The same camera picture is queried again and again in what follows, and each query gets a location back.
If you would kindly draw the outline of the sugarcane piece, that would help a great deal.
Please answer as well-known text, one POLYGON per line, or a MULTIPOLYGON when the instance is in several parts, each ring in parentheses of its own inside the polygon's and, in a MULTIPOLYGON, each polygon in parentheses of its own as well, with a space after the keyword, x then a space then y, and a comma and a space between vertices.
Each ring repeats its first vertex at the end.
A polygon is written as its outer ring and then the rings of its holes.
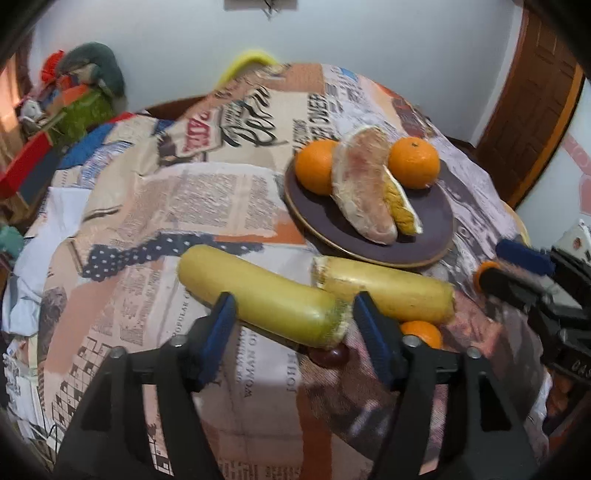
POLYGON ((201 302, 235 297, 238 319, 292 342, 331 350, 342 342, 353 307, 335 294, 284 278, 238 256, 197 245, 180 257, 179 282, 201 302))
POLYGON ((366 291, 380 312, 400 322, 445 324, 455 316, 453 286, 439 279, 403 270, 332 256, 311 263, 315 287, 346 302, 366 291))

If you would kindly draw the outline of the pomelo segment with rind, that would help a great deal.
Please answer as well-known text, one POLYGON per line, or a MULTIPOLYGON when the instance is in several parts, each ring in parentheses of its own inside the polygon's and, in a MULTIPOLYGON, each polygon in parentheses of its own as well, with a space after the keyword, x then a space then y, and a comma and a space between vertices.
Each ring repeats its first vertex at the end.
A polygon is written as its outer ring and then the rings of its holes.
POLYGON ((410 237, 423 234, 423 225, 419 215, 413 208, 404 188, 387 167, 384 167, 384 201, 399 233, 410 237))

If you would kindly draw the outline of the dark red jujube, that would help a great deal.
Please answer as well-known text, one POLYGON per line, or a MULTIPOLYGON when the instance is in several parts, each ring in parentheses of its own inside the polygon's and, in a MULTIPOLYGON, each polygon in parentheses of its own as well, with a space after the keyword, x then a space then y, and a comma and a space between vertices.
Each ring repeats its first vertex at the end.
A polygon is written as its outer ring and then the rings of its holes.
POLYGON ((349 347, 339 343, 332 349, 308 348, 308 358, 324 369, 342 369, 349 363, 349 347))

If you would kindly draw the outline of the large orange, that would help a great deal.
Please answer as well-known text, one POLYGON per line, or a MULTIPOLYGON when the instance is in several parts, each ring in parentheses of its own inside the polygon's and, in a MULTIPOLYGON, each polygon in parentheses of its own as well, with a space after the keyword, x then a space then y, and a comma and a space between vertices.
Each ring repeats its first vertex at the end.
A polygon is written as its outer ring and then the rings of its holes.
POLYGON ((297 153, 294 173, 305 189, 321 196, 332 194, 332 153, 338 145, 335 140, 315 140, 297 153))
POLYGON ((422 138, 401 138, 391 147, 388 167, 403 187, 427 189, 437 181, 440 174, 439 152, 422 138))

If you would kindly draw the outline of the white wardrobe sliding door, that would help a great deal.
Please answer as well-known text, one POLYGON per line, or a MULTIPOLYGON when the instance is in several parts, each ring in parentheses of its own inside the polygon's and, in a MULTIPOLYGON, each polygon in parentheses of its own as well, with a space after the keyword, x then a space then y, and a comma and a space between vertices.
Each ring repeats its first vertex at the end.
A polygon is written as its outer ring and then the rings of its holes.
POLYGON ((585 80, 559 147, 517 208, 537 248, 553 245, 578 221, 590 223, 590 122, 590 81, 585 80))

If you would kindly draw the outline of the newspaper print tablecloth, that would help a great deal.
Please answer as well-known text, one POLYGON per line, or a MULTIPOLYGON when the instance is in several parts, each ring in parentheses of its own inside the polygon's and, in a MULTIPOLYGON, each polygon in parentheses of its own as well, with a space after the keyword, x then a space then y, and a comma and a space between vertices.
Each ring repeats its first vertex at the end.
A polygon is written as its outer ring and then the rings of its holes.
MULTIPOLYGON (((381 127, 391 141, 423 138, 441 159, 434 215, 382 267, 410 266, 424 287, 453 289, 445 345, 486 355, 536 459, 547 455, 550 380, 540 340, 523 314, 472 284, 496 243, 519 235, 516 214, 490 176, 401 96, 339 67, 294 64, 229 82, 168 127, 108 126, 101 147, 83 162, 70 158, 56 176, 4 298, 11 323, 25 325, 28 280, 35 280, 37 332, 14 341, 3 362, 9 422, 40 465, 51 467, 111 347, 157 347, 207 311, 176 276, 187 248, 207 244, 301 285, 315 281, 318 256, 369 260, 370 242, 331 247, 304 228, 283 191, 287 166, 305 145, 364 125, 381 127)), ((195 399, 225 476, 369 475, 394 398, 370 371, 356 329, 346 346, 349 363, 325 369, 293 342, 245 324, 233 329, 221 371, 195 399)))

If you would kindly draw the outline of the brown wooden door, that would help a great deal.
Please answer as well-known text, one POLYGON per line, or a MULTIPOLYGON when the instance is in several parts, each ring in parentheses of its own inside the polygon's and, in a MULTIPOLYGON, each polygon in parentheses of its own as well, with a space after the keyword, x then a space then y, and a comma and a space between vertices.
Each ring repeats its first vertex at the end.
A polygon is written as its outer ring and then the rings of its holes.
POLYGON ((554 27, 525 9, 505 86, 476 150, 511 207, 525 199, 548 166, 583 82, 583 69, 554 27))

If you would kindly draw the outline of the dark purple plate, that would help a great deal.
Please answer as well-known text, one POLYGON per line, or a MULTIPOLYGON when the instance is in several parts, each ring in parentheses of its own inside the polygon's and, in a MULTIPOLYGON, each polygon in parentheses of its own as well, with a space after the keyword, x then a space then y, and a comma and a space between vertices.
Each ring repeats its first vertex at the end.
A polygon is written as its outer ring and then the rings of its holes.
POLYGON ((455 216, 439 185, 403 194, 421 221, 422 232, 405 235, 394 224, 380 188, 383 181, 370 173, 335 185, 331 195, 318 195, 297 179, 291 162, 283 191, 294 219, 332 249, 349 257, 387 267, 429 266, 451 250, 455 216))

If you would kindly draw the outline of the teal plush toy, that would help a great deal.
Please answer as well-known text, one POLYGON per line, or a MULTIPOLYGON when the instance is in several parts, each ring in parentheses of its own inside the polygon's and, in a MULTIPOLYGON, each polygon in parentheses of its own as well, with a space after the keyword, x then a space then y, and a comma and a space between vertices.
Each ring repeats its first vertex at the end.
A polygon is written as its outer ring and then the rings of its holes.
POLYGON ((0 229, 0 248, 10 261, 15 261, 24 248, 24 238, 13 226, 2 225, 0 229))

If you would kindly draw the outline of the patchwork blue quilt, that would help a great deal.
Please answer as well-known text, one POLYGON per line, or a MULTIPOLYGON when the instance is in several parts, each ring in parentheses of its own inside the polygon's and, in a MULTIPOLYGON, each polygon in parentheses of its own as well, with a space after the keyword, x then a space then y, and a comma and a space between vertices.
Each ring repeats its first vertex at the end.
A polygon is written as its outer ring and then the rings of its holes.
POLYGON ((150 121, 151 130, 148 133, 148 136, 154 136, 173 124, 172 120, 157 119, 149 115, 124 112, 123 114, 109 120, 108 122, 99 125, 90 133, 87 133, 80 141, 72 145, 66 154, 61 158, 60 162, 58 163, 57 170, 69 170, 74 167, 82 166, 95 155, 118 155, 124 152, 133 146, 136 141, 108 141, 107 137, 114 128, 126 126, 133 119, 139 118, 144 118, 150 121))

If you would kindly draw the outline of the red gift box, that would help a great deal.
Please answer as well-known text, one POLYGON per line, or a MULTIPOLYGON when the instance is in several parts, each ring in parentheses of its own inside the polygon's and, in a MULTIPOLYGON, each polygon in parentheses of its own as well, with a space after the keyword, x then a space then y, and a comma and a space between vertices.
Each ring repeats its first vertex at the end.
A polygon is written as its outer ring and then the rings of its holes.
POLYGON ((50 151, 52 142, 44 131, 37 132, 12 160, 0 177, 0 197, 2 200, 15 195, 34 167, 50 151))

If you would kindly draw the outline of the red plastic bag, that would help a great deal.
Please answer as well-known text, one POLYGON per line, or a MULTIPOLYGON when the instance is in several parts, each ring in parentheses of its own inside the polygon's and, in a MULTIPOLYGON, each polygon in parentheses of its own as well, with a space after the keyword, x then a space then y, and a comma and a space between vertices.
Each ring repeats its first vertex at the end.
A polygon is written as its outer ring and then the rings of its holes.
POLYGON ((63 50, 58 50, 47 57, 44 61, 41 71, 40 80, 43 84, 48 84, 56 79, 57 66, 64 56, 63 50))

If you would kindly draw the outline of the grey plush pillow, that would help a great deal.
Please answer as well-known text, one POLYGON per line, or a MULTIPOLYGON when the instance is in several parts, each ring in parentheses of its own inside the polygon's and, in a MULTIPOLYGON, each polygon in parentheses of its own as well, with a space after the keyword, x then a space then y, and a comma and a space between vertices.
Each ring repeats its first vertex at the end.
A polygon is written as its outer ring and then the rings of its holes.
POLYGON ((68 51, 58 62, 56 74, 75 74, 87 85, 98 86, 110 98, 124 95, 124 79, 113 51, 105 44, 88 42, 68 51))

